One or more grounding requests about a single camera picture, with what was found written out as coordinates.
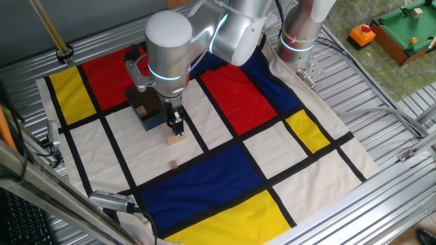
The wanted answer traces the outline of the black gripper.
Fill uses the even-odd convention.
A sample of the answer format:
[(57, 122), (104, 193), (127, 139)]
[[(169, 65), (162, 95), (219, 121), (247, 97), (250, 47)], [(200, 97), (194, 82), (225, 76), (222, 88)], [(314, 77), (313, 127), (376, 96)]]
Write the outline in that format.
[(166, 124), (169, 128), (172, 128), (173, 133), (176, 136), (182, 136), (184, 134), (184, 120), (185, 115), (183, 112), (182, 97), (164, 97), (158, 96), (159, 108), (163, 117), (166, 120)]

